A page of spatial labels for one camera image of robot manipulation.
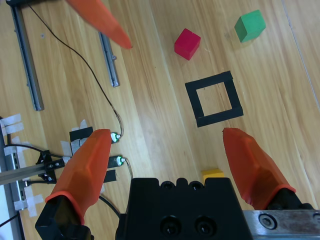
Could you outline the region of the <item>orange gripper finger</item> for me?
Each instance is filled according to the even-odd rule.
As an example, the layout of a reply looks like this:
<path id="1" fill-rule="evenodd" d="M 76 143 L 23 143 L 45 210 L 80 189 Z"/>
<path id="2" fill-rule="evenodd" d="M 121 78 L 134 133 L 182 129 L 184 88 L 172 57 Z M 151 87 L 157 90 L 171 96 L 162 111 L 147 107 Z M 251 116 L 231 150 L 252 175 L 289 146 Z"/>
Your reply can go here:
<path id="1" fill-rule="evenodd" d="M 67 0 L 67 3 L 88 24 L 109 37 L 120 47 L 132 48 L 129 36 L 101 0 Z"/>
<path id="2" fill-rule="evenodd" d="M 311 210 L 273 159 L 239 128 L 223 129 L 223 144 L 241 198 L 255 210 Z"/>
<path id="3" fill-rule="evenodd" d="M 93 240 L 85 213 L 100 196 L 107 173 L 112 138 L 95 130 L 64 167 L 35 223 L 43 240 Z"/>

